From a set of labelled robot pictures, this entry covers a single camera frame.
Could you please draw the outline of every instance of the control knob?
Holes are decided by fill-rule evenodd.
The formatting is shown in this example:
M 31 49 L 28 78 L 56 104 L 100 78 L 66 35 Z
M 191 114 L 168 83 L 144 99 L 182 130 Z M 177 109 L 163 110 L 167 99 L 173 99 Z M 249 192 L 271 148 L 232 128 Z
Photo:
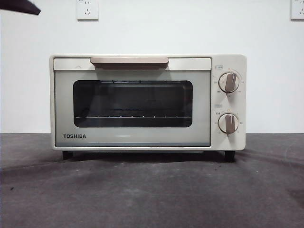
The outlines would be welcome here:
M 233 114 L 224 114 L 218 120 L 218 127 L 222 132 L 232 134 L 238 128 L 238 118 Z
M 223 74 L 218 81 L 218 85 L 225 93 L 232 93 L 238 89 L 239 79 L 236 73 Z

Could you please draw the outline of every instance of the oven handle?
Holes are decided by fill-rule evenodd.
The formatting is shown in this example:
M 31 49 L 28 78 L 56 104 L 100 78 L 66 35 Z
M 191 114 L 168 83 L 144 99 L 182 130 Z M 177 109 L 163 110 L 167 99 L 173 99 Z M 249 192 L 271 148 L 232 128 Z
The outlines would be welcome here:
M 91 57 L 90 62 L 97 68 L 107 70 L 138 70 L 167 68 L 167 57 Z

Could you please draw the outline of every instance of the electrical outlet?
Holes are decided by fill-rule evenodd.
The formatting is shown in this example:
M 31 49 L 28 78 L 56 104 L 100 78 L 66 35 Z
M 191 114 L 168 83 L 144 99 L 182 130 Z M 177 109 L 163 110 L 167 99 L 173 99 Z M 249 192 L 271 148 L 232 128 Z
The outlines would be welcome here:
M 78 20 L 98 20 L 98 0 L 76 0 Z
M 291 0 L 291 20 L 304 20 L 304 0 Z

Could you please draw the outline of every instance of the oven window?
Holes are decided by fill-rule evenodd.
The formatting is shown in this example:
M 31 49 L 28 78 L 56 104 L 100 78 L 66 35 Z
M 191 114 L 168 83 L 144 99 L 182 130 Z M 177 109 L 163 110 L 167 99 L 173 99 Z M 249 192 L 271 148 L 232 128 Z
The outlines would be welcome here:
M 80 80 L 73 86 L 77 127 L 189 127 L 190 81 Z

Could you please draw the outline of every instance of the black foot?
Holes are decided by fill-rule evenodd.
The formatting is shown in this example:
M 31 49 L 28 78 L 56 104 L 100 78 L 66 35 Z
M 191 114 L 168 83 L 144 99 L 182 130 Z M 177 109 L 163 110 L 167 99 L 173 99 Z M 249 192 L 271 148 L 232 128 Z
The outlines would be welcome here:
M 226 162 L 234 162 L 234 154 L 235 151 L 225 151 L 225 161 Z
M 62 159 L 66 160 L 73 157 L 73 152 L 70 151 L 62 151 Z

